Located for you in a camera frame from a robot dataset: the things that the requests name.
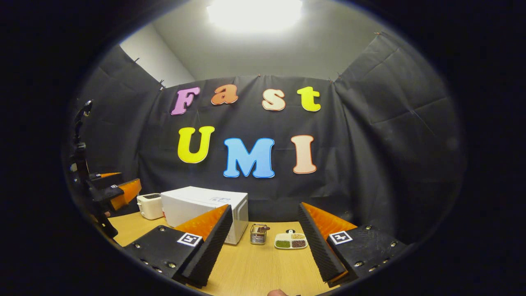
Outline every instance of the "ceiling light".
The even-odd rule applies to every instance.
[[[300,0],[216,0],[207,7],[212,23],[229,31],[275,32],[300,17]]]

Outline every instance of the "pink letter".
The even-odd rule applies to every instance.
[[[177,101],[175,102],[175,107],[172,110],[172,115],[180,115],[184,114],[186,112],[185,103],[186,106],[190,106],[192,103],[192,100],[194,99],[194,95],[198,95],[201,91],[200,88],[194,87],[194,88],[188,88],[186,90],[180,90],[177,92]]]
[[[310,153],[310,143],[314,138],[309,135],[293,136],[290,140],[296,146],[296,166],[292,169],[296,174],[310,174],[316,171],[316,166],[312,164]]]

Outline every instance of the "yellow letter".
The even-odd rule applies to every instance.
[[[307,86],[298,90],[298,94],[301,95],[301,106],[307,111],[316,112],[321,109],[320,104],[314,103],[314,97],[319,97],[320,93],[315,92],[312,86]]]
[[[261,102],[265,110],[280,111],[285,109],[285,94],[282,90],[273,90],[271,88],[263,92],[264,100]]]
[[[183,127],[179,130],[179,145],[177,146],[177,155],[186,163],[198,163],[203,161],[208,155],[208,148],[210,146],[210,135],[216,129],[213,126],[203,126],[199,129],[201,133],[201,144],[199,151],[196,153],[190,152],[190,139],[196,129],[193,127]]]

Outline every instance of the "brown beans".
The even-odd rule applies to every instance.
[[[305,241],[304,240],[301,240],[301,241],[292,241],[292,247],[293,248],[301,248],[305,246]]]

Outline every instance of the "green beans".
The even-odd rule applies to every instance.
[[[278,248],[290,248],[290,242],[289,241],[276,241],[276,246]]]

